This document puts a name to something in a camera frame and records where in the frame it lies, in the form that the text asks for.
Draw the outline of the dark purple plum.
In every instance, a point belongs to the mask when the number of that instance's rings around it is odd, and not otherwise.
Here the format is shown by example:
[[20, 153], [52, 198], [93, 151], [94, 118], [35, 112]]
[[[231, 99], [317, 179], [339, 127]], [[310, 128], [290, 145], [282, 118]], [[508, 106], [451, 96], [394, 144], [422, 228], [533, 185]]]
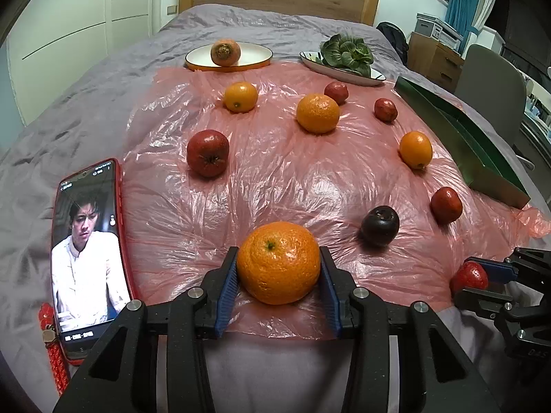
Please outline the dark purple plum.
[[365, 242], [375, 247], [389, 245], [400, 228], [400, 217], [391, 206], [375, 207], [362, 220], [361, 234]]

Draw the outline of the large orange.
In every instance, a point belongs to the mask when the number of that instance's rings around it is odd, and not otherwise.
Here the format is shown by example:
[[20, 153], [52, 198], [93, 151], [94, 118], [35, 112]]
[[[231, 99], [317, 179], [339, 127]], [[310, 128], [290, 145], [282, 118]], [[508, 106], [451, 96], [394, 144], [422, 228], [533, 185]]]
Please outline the large orange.
[[310, 133], [330, 133], [339, 122], [340, 107], [325, 94], [310, 93], [297, 105], [295, 118]]
[[247, 236], [236, 268], [251, 296], [268, 305], [290, 304], [307, 296], [318, 282], [319, 245], [305, 227], [273, 222]]

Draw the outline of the small red apple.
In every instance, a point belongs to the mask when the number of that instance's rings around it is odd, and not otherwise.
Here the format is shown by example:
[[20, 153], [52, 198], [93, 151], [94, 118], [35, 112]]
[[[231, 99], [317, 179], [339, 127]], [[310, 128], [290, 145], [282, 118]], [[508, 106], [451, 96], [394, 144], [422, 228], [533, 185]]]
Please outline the small red apple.
[[385, 123], [392, 123], [398, 117], [398, 109], [393, 101], [379, 98], [374, 102], [374, 115]]
[[332, 81], [324, 88], [324, 94], [332, 98], [337, 105], [343, 105], [349, 98], [349, 89], [343, 82]]

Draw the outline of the small orange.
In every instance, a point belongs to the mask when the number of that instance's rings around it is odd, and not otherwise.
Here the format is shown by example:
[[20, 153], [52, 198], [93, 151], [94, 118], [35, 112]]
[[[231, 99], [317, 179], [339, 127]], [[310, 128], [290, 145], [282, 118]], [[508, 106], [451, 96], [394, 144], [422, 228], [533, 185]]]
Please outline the small orange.
[[247, 113], [258, 100], [258, 91], [249, 82], [237, 82], [229, 85], [223, 95], [223, 105], [233, 113]]

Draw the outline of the green rectangular tray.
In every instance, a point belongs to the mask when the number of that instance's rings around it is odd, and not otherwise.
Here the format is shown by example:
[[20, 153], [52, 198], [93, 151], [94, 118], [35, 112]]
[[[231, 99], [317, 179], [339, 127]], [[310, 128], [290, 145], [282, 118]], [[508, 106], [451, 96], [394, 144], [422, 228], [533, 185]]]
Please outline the green rectangular tray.
[[527, 205], [530, 196], [505, 156], [462, 110], [402, 76], [394, 89], [452, 155], [469, 188], [510, 207]]

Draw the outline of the red cased smartphone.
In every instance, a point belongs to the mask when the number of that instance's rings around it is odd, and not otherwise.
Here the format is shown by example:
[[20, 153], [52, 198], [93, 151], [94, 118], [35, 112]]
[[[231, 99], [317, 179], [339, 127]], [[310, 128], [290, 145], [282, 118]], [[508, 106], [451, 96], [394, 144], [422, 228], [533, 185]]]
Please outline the red cased smartphone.
[[122, 168], [105, 159], [64, 178], [51, 225], [54, 327], [77, 366], [135, 297], [122, 214]]

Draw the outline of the grey office chair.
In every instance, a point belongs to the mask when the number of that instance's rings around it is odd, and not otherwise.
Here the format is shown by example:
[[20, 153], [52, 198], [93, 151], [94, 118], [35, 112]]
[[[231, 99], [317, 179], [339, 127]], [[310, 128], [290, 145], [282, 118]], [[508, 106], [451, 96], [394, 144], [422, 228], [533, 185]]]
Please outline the grey office chair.
[[476, 110], [513, 147], [527, 98], [517, 69], [501, 55], [474, 44], [469, 47], [455, 95]]

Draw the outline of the wooden nightstand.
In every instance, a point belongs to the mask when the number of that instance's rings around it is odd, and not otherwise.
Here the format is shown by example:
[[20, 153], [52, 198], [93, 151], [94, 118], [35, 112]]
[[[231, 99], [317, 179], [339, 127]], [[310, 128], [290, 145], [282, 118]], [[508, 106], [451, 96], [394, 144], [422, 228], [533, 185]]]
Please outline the wooden nightstand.
[[412, 33], [407, 67], [429, 81], [454, 93], [464, 60], [454, 50], [426, 35]]

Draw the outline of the pink plastic sheet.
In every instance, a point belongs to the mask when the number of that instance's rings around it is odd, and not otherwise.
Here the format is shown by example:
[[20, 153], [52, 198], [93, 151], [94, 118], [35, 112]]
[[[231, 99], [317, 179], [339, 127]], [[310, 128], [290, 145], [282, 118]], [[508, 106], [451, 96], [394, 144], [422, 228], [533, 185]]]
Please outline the pink plastic sheet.
[[[226, 88], [237, 82], [258, 91], [247, 113], [223, 105]], [[352, 87], [332, 133], [304, 131], [296, 106], [326, 84], [325, 76], [290, 62], [235, 74], [181, 67], [153, 74], [129, 118], [122, 163], [129, 261], [148, 304], [199, 284], [230, 247], [275, 221], [304, 226], [338, 267], [384, 300], [424, 300], [438, 311], [450, 306], [448, 283], [466, 257], [503, 259], [517, 246], [549, 245], [547, 213], [473, 191], [441, 142], [433, 142], [425, 172], [404, 164], [400, 139], [427, 127], [406, 104], [392, 124], [374, 117], [374, 101], [392, 97], [391, 85]], [[227, 168], [214, 178], [187, 163], [187, 144], [201, 130], [229, 140]], [[429, 207], [442, 187], [453, 188], [463, 205], [448, 225], [439, 225]], [[386, 247], [361, 234], [363, 218], [380, 205], [400, 217]]]

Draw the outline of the white printer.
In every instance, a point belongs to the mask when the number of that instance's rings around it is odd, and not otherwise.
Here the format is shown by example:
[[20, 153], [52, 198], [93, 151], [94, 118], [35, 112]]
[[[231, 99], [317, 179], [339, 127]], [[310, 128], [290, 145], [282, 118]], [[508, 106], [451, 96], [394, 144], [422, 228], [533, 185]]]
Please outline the white printer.
[[432, 38], [455, 52], [459, 52], [463, 40], [463, 36], [451, 25], [433, 15], [424, 13], [417, 13], [415, 32]]

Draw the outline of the black backpack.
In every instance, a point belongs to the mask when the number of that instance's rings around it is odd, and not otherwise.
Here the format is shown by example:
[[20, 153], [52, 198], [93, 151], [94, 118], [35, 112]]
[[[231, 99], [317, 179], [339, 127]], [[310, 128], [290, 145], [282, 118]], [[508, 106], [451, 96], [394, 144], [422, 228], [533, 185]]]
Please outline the black backpack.
[[389, 43], [391, 43], [391, 46], [400, 57], [402, 63], [407, 65], [409, 45], [403, 31], [398, 26], [388, 21], [379, 22], [376, 29], [387, 38]]

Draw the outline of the green leafy vegetable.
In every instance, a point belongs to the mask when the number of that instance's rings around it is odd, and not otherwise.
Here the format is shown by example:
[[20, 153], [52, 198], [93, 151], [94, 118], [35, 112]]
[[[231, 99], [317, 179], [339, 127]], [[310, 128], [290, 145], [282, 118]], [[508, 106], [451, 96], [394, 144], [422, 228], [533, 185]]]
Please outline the green leafy vegetable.
[[335, 34], [320, 45], [320, 54], [325, 65], [356, 76], [371, 76], [374, 55], [362, 38]]

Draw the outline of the blue curtain right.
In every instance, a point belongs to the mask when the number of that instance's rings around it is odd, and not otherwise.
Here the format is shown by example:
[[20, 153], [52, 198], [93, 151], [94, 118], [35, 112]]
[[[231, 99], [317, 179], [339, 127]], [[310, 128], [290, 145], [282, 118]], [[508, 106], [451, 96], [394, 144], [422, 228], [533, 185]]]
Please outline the blue curtain right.
[[469, 34], [472, 32], [479, 0], [449, 0], [445, 21], [462, 36], [459, 53], [463, 53]]

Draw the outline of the orange rimmed white plate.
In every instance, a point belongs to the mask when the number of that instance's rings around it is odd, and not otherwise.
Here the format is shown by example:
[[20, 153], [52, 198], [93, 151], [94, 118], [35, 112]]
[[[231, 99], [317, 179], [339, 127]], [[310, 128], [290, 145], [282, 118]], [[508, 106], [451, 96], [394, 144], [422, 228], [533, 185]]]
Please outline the orange rimmed white plate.
[[210, 55], [212, 44], [197, 47], [185, 56], [185, 65], [193, 71], [237, 72], [268, 66], [273, 58], [273, 51], [267, 47], [248, 42], [238, 42], [241, 56], [231, 66], [215, 64]]

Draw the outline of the carrot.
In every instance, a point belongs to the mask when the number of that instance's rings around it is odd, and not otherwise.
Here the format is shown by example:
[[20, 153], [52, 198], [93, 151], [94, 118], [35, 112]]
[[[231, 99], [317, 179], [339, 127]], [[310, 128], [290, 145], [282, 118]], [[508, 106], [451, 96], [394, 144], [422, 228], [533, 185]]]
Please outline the carrot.
[[233, 66], [241, 57], [241, 47], [232, 39], [221, 39], [212, 45], [210, 57], [218, 66]]

